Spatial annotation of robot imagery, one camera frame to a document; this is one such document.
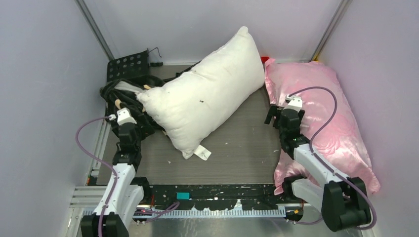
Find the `black floral pillowcase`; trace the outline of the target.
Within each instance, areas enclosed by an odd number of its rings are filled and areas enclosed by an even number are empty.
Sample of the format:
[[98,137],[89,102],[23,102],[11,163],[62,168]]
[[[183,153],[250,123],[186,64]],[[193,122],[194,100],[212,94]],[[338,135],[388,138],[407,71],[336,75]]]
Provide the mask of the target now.
[[105,115],[116,115],[118,110],[128,108],[137,121],[136,132],[140,133],[142,138],[154,134],[157,130],[163,131],[164,129],[145,112],[144,106],[136,96],[148,88],[162,87],[164,84],[162,79],[152,75],[107,82],[99,89],[100,96],[106,101]]

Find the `white pillow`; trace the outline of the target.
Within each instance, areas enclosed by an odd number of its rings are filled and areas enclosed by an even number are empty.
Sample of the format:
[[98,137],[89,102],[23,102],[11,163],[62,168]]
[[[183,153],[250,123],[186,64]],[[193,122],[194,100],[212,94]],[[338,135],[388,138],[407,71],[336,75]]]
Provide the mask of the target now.
[[184,159],[196,155],[207,160],[211,153],[201,142],[264,85],[264,78],[255,41],[242,26],[190,70],[136,98]]

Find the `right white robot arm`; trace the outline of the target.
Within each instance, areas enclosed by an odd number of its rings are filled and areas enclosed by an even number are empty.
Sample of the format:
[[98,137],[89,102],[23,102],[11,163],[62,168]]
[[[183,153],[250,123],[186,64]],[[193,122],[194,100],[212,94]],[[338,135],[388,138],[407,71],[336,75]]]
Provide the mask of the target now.
[[286,106],[272,104],[265,123],[279,131],[281,148],[301,164],[316,180],[297,175],[285,178],[282,196],[287,202],[299,198],[321,212],[326,226],[333,232],[372,223],[366,185],[359,177],[350,177],[334,167],[312,146],[300,131],[305,111],[298,96],[286,99]]

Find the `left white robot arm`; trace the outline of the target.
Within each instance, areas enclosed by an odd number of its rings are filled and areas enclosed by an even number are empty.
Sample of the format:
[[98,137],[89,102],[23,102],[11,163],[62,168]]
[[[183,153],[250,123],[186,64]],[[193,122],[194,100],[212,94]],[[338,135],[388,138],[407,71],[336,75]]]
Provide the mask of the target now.
[[111,178],[97,207],[80,222],[83,237],[127,237],[137,206],[147,204],[152,196],[149,188],[132,183],[142,158],[139,123],[128,108],[106,118],[118,125],[119,142],[111,164],[88,152],[76,139],[85,154],[111,170]]

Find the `pink satin pillow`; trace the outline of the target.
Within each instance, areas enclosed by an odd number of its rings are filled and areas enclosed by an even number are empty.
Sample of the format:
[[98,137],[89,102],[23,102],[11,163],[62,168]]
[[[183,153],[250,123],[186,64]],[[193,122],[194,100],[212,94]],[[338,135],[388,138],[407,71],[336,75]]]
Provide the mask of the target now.
[[368,193],[381,189],[355,116],[332,68],[318,61],[279,64],[269,59],[265,62],[265,85],[270,103],[278,106],[284,106],[286,96],[296,92],[305,110],[301,132],[314,140],[313,147],[342,172],[360,177]]

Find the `red toy block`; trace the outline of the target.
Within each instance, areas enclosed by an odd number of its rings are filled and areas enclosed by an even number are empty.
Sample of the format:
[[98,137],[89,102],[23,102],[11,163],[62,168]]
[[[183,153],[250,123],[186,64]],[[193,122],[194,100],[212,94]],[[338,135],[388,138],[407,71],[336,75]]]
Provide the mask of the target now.
[[270,59],[270,57],[268,56],[261,56],[260,57],[262,64],[265,64],[266,61],[268,61]]

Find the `teal rectangular block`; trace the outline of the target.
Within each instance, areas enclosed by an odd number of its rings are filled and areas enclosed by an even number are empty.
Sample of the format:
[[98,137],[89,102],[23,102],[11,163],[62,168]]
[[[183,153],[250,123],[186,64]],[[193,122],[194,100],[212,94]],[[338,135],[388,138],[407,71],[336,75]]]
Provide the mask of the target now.
[[189,200],[190,199],[190,193],[188,192],[177,192],[176,198],[178,200]]

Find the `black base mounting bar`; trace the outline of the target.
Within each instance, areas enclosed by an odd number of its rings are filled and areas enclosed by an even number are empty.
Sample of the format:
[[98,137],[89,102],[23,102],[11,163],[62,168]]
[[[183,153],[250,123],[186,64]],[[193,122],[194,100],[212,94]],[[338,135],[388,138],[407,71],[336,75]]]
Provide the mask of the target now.
[[[241,206],[244,210],[276,209],[277,205],[300,207],[302,201],[285,195],[275,195],[273,184],[223,184],[223,185],[151,185],[140,205],[164,210],[175,202],[177,210],[231,210]],[[177,192],[190,193],[189,200],[178,200]]]

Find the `black perforated metal plate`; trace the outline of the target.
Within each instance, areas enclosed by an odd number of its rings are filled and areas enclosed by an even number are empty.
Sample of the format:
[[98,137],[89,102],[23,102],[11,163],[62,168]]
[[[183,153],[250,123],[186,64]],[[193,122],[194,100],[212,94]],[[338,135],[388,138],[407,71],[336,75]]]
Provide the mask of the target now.
[[149,52],[144,50],[140,53],[109,61],[106,81],[137,78],[148,75],[149,72]]

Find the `black folded tripod stand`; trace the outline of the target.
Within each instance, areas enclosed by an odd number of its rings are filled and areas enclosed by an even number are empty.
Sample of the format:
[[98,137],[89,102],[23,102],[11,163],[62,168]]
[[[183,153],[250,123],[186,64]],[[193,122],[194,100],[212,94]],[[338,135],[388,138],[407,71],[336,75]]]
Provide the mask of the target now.
[[162,80],[175,78],[177,74],[185,71],[188,68],[192,68],[198,64],[198,62],[186,62],[186,63],[164,63],[159,67],[150,67],[149,72],[151,75],[156,76]]

